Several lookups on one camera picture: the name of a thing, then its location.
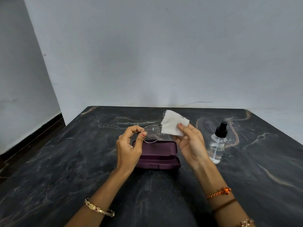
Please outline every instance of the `black spray nozzle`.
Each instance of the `black spray nozzle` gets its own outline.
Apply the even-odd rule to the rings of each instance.
[[[217,127],[217,130],[216,130],[216,133],[215,135],[219,138],[225,138],[226,135],[227,135],[227,129],[226,129],[226,126],[227,126],[227,122],[225,121],[222,121],[220,126]]]

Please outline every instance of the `cleaning cloth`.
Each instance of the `cleaning cloth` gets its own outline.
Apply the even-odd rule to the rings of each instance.
[[[177,128],[178,123],[182,123],[184,126],[187,126],[189,124],[189,120],[174,111],[167,110],[161,122],[161,133],[183,136],[184,134],[182,131]]]

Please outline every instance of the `marble surface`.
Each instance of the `marble surface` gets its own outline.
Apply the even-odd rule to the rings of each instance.
[[[0,186],[0,226],[63,226],[107,179],[126,127],[160,124],[167,108],[88,107]],[[243,109],[173,108],[204,135],[228,122],[217,165],[257,226],[303,223],[303,146]],[[162,135],[163,140],[171,140]],[[216,226],[192,170],[135,169],[101,226]]]

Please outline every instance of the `forearm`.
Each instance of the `forearm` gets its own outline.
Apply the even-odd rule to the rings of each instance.
[[[228,187],[217,167],[211,160],[201,161],[199,167],[195,169],[195,174],[207,196]],[[223,194],[214,196],[208,201],[210,202],[212,210],[215,210],[233,199],[234,195],[230,192],[228,195]],[[214,217],[219,227],[234,227],[239,225],[241,221],[249,219],[248,215],[237,201],[218,210],[214,214]]]
[[[130,173],[117,169],[112,171],[105,183],[89,199],[89,202],[107,211],[117,192],[126,181]],[[71,218],[65,227],[99,227],[104,215],[89,209],[86,205]]]

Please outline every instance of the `hand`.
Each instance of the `hand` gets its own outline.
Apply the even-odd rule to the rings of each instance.
[[[201,161],[209,160],[201,132],[191,124],[184,126],[178,124],[177,127],[185,133],[183,137],[173,136],[179,145],[181,152],[193,170],[197,170]]]
[[[133,147],[130,145],[131,137],[134,133],[140,133],[136,139],[136,144]],[[142,154],[142,143],[147,135],[142,127],[130,126],[126,129],[123,135],[119,136],[116,142],[118,162],[117,170],[131,174]]]

